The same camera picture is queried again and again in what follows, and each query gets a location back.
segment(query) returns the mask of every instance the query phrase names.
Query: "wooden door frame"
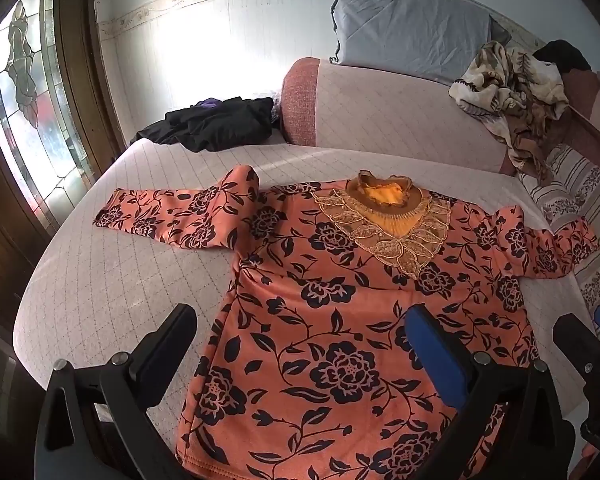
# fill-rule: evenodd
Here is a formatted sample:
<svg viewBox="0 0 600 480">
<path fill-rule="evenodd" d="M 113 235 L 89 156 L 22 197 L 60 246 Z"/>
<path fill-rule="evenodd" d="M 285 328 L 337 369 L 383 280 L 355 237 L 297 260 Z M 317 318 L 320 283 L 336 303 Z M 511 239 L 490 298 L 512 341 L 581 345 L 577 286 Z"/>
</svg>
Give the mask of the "wooden door frame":
<svg viewBox="0 0 600 480">
<path fill-rule="evenodd" d="M 102 62 L 93 0 L 54 0 L 54 25 L 69 108 L 99 178 L 126 145 Z"/>
</svg>

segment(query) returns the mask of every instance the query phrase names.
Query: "metal screw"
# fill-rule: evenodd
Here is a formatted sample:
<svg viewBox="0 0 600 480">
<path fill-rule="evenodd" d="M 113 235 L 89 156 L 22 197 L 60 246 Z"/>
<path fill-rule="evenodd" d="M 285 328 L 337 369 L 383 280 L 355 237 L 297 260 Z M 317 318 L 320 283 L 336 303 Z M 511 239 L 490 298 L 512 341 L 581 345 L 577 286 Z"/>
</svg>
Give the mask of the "metal screw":
<svg viewBox="0 0 600 480">
<path fill-rule="evenodd" d="M 111 362 L 116 365 L 116 366 L 120 366 L 123 365 L 124 363 L 126 363 L 129 359 L 129 354 L 126 352 L 118 352 L 117 354 L 113 354 L 113 357 L 111 358 Z"/>
<path fill-rule="evenodd" d="M 549 369 L 547 364 L 544 361 L 542 361 L 542 359 L 536 359 L 534 361 L 534 368 L 539 372 L 545 372 Z"/>
<path fill-rule="evenodd" d="M 491 363 L 491 356 L 487 352 L 476 352 L 474 354 L 474 361 L 479 365 L 486 366 Z"/>
<path fill-rule="evenodd" d="M 62 370 L 65 366 L 66 366 L 66 359 L 60 358 L 54 363 L 54 370 L 57 372 L 59 370 Z"/>
</svg>

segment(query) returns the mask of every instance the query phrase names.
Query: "gold lace collar trim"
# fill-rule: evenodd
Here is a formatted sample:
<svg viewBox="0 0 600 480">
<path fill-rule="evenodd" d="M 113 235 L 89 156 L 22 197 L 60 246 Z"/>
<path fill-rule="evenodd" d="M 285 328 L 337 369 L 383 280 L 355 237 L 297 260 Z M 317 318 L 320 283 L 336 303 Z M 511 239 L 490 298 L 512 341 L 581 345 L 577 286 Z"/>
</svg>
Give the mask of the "gold lace collar trim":
<svg viewBox="0 0 600 480">
<path fill-rule="evenodd" d="M 353 199 L 346 191 L 331 189 L 314 191 L 320 210 L 359 247 L 390 267 L 397 267 L 414 280 L 436 255 L 445 241 L 450 222 L 450 205 L 447 200 L 432 197 L 420 190 L 422 200 L 406 216 L 420 216 L 401 236 L 387 232 L 366 217 L 384 216 Z"/>
</svg>

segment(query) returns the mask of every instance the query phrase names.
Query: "purple fabric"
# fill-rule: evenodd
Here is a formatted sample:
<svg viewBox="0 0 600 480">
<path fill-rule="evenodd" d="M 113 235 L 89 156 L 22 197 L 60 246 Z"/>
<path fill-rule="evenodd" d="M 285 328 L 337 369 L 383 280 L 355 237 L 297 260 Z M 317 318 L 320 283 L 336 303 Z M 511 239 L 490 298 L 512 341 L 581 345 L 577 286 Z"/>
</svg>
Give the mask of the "purple fabric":
<svg viewBox="0 0 600 480">
<path fill-rule="evenodd" d="M 205 99 L 204 101 L 200 101 L 200 102 L 196 103 L 196 106 L 202 106 L 203 108 L 215 108 L 219 104 L 222 104 L 222 101 L 220 101 L 218 99 L 214 99 L 213 97 L 209 97 L 208 99 Z"/>
</svg>

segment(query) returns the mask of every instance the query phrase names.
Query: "brown cloth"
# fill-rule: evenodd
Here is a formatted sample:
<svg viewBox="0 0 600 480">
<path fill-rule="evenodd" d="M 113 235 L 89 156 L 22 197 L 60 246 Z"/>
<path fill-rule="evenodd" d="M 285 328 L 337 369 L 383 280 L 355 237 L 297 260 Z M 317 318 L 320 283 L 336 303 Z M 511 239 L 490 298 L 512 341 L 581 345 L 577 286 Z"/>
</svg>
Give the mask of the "brown cloth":
<svg viewBox="0 0 600 480">
<path fill-rule="evenodd" d="M 449 95 L 509 147 L 512 165 L 545 186 L 553 179 L 544 161 L 566 136 L 568 100 L 557 66 L 496 41 L 485 44 Z"/>
<path fill-rule="evenodd" d="M 562 79 L 571 108 L 564 143 L 600 168 L 600 130 L 594 125 L 594 103 L 600 99 L 599 76 L 590 70 L 571 70 Z"/>
</svg>

